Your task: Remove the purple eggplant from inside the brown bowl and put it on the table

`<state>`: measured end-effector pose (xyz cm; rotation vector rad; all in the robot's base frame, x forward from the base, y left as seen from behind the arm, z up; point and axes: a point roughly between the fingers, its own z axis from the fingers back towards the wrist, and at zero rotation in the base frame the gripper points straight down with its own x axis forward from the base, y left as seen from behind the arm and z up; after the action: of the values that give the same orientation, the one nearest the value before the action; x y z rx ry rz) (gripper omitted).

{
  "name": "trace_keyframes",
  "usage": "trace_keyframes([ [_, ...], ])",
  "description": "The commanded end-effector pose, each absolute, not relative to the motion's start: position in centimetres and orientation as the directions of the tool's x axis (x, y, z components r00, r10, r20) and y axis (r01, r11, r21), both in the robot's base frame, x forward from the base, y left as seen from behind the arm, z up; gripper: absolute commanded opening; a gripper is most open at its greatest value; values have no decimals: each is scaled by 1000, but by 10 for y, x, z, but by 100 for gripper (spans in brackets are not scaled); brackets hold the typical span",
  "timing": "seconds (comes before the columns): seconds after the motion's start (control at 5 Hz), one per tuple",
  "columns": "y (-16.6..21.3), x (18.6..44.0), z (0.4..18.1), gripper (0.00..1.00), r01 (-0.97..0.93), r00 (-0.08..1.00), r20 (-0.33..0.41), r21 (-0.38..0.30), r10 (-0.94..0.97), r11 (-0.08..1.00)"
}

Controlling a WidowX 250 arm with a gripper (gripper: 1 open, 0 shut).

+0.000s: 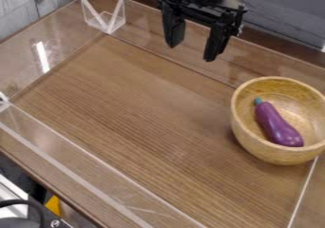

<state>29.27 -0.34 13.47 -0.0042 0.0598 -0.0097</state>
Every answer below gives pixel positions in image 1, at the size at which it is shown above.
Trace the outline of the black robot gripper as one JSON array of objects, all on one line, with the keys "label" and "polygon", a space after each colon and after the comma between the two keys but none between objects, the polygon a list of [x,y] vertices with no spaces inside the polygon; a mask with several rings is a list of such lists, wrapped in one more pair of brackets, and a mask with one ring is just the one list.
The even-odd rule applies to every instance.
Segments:
[{"label": "black robot gripper", "polygon": [[185,40],[185,19],[213,25],[203,54],[205,61],[211,62],[227,46],[229,26],[241,26],[246,7],[237,0],[160,0],[160,4],[163,37],[171,48]]}]

